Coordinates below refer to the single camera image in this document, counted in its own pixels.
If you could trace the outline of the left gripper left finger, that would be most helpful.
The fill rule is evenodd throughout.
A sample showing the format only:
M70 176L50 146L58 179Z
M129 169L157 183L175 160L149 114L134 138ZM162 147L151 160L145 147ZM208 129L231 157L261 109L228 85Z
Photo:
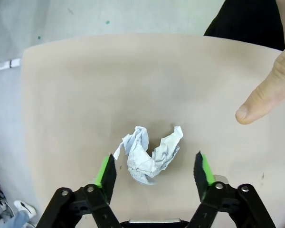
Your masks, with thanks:
M39 220L38 228L74 228L84 215L91 214L99 228L120 228L110 208L116 180L115 159L105 157L94 184L76 191L62 187L56 190Z

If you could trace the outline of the person's right hand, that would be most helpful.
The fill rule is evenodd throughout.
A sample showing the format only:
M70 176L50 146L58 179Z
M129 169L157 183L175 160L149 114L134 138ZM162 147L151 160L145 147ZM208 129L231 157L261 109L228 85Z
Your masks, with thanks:
M236 111L240 124L250 124L268 114L285 99L285 50L274 61L266 79Z

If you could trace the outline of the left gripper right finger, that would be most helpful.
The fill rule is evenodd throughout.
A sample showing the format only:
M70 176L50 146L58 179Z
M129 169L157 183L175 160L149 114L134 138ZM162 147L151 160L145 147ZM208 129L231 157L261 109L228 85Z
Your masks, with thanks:
M216 180L201 152L195 156L193 175L200 205L189 222L190 228L210 228L218 212L229 214L237 228L275 227L255 188L247 183L233 188Z

